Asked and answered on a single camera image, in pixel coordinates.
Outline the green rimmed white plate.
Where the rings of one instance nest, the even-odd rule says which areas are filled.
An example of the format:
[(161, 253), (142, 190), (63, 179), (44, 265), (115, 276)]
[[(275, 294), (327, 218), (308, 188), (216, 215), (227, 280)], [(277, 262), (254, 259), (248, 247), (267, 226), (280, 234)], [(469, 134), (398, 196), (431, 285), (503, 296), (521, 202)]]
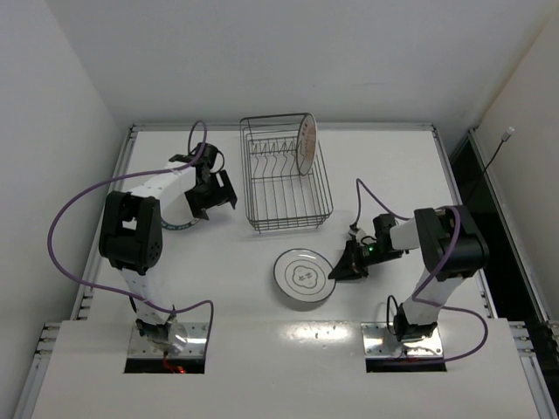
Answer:
[(172, 211), (161, 216), (161, 226), (167, 231), (185, 231), (194, 227), (200, 221), (192, 216), (189, 210)]

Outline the white plate with black rings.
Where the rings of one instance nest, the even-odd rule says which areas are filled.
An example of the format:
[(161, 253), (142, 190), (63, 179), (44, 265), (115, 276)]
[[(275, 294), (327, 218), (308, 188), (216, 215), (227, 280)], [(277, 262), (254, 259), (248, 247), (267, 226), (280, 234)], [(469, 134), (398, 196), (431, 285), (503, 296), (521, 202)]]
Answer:
[(293, 248), (282, 252), (274, 261), (273, 280), (293, 302), (319, 305), (335, 290), (335, 280), (328, 277), (332, 270), (333, 266), (319, 252)]

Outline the orange patterned white plate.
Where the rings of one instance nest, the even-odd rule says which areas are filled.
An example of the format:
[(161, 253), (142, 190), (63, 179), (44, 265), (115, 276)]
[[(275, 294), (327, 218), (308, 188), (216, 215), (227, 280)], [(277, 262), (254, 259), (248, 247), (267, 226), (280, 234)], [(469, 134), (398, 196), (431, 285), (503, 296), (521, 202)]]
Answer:
[(317, 140), (317, 125), (312, 114), (306, 113), (300, 123), (296, 141), (296, 166), (299, 175), (307, 175), (313, 166)]

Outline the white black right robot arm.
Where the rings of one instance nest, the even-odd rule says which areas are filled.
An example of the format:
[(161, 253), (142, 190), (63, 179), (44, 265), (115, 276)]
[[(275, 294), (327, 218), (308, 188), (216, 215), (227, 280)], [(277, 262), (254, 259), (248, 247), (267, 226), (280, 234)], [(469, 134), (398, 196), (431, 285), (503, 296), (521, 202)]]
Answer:
[(357, 229), (349, 234), (342, 256), (328, 277), (333, 280), (366, 278), (369, 268), (420, 250), (422, 277), (413, 293), (397, 307), (392, 333), (399, 341), (431, 336), (438, 316), (462, 282), (488, 264), (489, 248), (464, 205), (414, 211), (413, 218), (398, 223), (391, 214), (372, 221), (373, 240)]

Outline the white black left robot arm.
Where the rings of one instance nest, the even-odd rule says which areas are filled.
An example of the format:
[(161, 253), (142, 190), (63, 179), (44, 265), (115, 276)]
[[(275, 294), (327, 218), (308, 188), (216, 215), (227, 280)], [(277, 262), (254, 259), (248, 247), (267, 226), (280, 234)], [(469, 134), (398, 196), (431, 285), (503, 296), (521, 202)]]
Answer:
[(186, 329), (176, 320), (175, 307), (155, 268), (163, 250), (162, 211), (183, 197), (192, 223), (207, 220), (207, 211), (237, 196), (227, 172), (214, 169), (223, 153), (211, 144), (197, 144), (188, 155), (174, 155), (166, 172), (126, 192), (107, 195), (99, 251), (118, 270), (133, 293), (140, 336), (167, 353), (178, 353), (187, 343)]

